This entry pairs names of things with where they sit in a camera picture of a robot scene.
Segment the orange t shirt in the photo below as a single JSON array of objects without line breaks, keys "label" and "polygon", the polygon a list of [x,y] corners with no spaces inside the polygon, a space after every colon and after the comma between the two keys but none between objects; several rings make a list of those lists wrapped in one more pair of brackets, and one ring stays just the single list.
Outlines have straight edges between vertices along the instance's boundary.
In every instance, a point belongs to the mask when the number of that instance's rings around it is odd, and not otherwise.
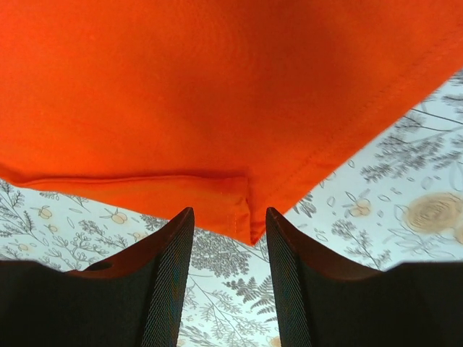
[{"label": "orange t shirt", "polygon": [[460,1],[3,1],[1,177],[254,244],[461,67]]}]

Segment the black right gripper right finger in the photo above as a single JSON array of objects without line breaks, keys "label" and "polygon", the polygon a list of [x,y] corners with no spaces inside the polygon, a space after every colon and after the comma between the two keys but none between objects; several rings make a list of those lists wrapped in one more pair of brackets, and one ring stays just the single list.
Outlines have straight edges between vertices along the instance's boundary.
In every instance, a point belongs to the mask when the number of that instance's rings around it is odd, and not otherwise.
[{"label": "black right gripper right finger", "polygon": [[266,238],[283,346],[460,346],[462,264],[387,271],[348,260],[268,208]]}]

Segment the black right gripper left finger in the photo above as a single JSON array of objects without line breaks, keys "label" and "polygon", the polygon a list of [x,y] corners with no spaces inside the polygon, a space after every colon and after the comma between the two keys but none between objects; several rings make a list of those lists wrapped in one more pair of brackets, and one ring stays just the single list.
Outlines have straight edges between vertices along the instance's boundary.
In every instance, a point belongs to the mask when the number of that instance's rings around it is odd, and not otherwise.
[{"label": "black right gripper left finger", "polygon": [[175,346],[195,216],[186,208],[159,231],[83,271],[1,263],[3,346]]}]

